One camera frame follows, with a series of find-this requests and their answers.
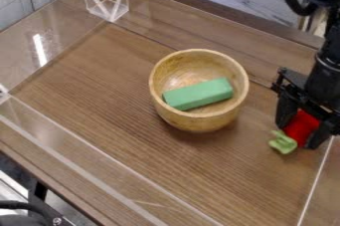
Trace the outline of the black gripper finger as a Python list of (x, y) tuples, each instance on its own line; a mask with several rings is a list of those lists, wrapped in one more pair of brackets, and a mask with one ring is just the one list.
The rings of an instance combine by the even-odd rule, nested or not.
[(293, 118), (298, 114), (298, 103), (294, 98), (289, 96), (287, 93), (279, 95), (278, 106), (277, 106), (277, 116), (275, 123), (279, 128), (285, 128)]
[(323, 121), (318, 127), (318, 129), (313, 132), (309, 137), (307, 147), (311, 149), (317, 149), (319, 145), (330, 138), (333, 125), (329, 121)]

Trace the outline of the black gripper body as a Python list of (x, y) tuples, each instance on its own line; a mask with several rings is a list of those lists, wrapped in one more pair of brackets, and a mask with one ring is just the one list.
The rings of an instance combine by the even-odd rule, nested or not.
[(287, 93), (298, 103), (298, 110), (305, 110), (321, 121), (329, 121), (331, 125), (340, 125), (340, 111), (331, 105), (319, 101), (306, 89), (307, 76), (287, 69), (278, 69), (278, 78), (271, 89), (279, 95)]

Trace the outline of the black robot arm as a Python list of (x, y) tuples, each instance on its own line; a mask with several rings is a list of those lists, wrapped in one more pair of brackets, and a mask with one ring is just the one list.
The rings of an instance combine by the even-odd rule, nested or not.
[(278, 69), (271, 89), (278, 94), (275, 123), (286, 130), (303, 115), (313, 123), (302, 146), (317, 149), (331, 137), (340, 135), (340, 0), (285, 0), (293, 12), (311, 16), (327, 10), (325, 43), (315, 54), (309, 75), (289, 68)]

